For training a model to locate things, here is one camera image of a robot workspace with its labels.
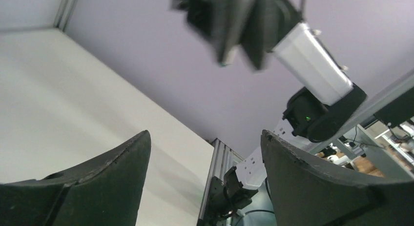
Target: white table surface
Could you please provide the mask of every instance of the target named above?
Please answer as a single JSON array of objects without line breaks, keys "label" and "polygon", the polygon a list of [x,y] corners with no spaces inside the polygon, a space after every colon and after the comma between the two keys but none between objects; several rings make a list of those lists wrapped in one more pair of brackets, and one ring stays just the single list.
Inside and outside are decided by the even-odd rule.
[{"label": "white table surface", "polygon": [[0,34],[0,182],[42,179],[149,130],[139,226],[195,226],[213,148],[55,29]]}]

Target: white arm segment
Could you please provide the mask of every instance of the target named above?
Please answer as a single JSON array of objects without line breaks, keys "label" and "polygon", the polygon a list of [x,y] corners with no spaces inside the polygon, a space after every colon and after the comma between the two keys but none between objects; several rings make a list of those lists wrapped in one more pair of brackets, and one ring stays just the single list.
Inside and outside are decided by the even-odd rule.
[{"label": "white arm segment", "polygon": [[[280,120],[277,127],[273,130],[274,134],[299,149],[303,149],[311,143],[306,138],[293,136],[292,131],[293,128],[287,120]],[[245,189],[258,189],[267,177],[260,146],[236,167],[237,178]]]},{"label": "white arm segment", "polygon": [[259,146],[243,162],[236,165],[236,175],[244,189],[258,189],[268,176]]},{"label": "white arm segment", "polygon": [[276,58],[323,104],[347,95],[352,82],[316,40],[308,24],[297,24],[274,49]]}]

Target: black cable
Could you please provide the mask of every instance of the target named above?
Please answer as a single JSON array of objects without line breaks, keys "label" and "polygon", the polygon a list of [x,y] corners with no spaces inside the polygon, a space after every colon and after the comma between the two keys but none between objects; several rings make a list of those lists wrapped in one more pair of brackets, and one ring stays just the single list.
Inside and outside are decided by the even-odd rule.
[{"label": "black cable", "polygon": [[234,226],[237,226],[239,223],[240,223],[240,221],[246,216],[246,215],[248,215],[248,214],[250,214],[250,213],[254,213],[254,212],[267,212],[267,213],[271,213],[271,214],[274,214],[274,212],[273,211],[271,211],[271,210],[250,210],[250,211],[248,211],[248,212],[246,212],[244,215],[242,215],[242,217],[240,217],[240,219],[237,221],[237,223],[234,225]]},{"label": "black cable", "polygon": [[286,4],[284,4],[280,0],[274,0],[274,2],[277,4],[280,11],[282,12],[283,18],[285,19],[285,22],[290,21],[291,16],[290,16],[289,8],[286,6]]},{"label": "black cable", "polygon": [[353,137],[353,140],[352,140],[353,143],[355,142],[355,139],[356,139],[356,135],[357,134],[358,134],[358,125],[355,126],[355,136]]},{"label": "black cable", "polygon": [[385,149],[385,148],[384,148],[384,147],[382,147],[382,146],[378,146],[378,145],[374,145],[374,144],[366,144],[366,143],[359,142],[359,141],[353,141],[353,142],[356,142],[356,143],[358,143],[358,144],[367,145],[367,146],[372,146],[372,147],[377,147],[377,148]]},{"label": "black cable", "polygon": [[404,133],[405,133],[405,135],[407,135],[408,137],[410,137],[410,138],[413,138],[413,136],[411,136],[411,134],[410,133],[408,133],[406,130],[404,130],[404,128],[402,128],[402,126],[401,125],[398,125],[397,126],[401,131],[403,131]]},{"label": "black cable", "polygon": [[406,142],[406,140],[405,140],[404,138],[397,136],[397,135],[394,133],[393,129],[392,129],[390,126],[387,126],[387,127],[388,127],[388,129],[390,130],[391,134],[392,134],[392,135],[393,135],[393,136],[397,139],[397,140],[396,140],[397,142],[399,142],[399,143],[404,143],[404,142]]},{"label": "black cable", "polygon": [[300,0],[300,14],[302,15],[302,18],[304,17],[304,13],[305,13],[305,4],[306,4],[306,0]]},{"label": "black cable", "polygon": [[269,189],[269,180],[268,180],[268,178],[267,178],[267,177],[266,177],[266,179],[265,179],[265,185],[266,185],[266,191],[268,192],[269,198],[270,198],[270,200],[271,200],[271,196],[270,196],[270,189]]}]

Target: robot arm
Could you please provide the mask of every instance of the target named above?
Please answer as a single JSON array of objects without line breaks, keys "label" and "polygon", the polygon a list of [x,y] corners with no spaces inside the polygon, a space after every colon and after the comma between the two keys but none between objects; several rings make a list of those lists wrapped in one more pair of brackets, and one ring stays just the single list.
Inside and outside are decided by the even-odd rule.
[{"label": "robot arm", "polygon": [[[289,131],[274,130],[291,144],[329,139],[366,99],[317,39],[303,9],[289,0],[173,0],[173,7],[187,12],[187,23],[213,47],[221,65],[231,63],[237,46],[255,70],[271,53],[304,85],[283,113]],[[223,215],[247,206],[266,176],[259,147],[226,173],[223,191],[211,196],[211,208]]]}]

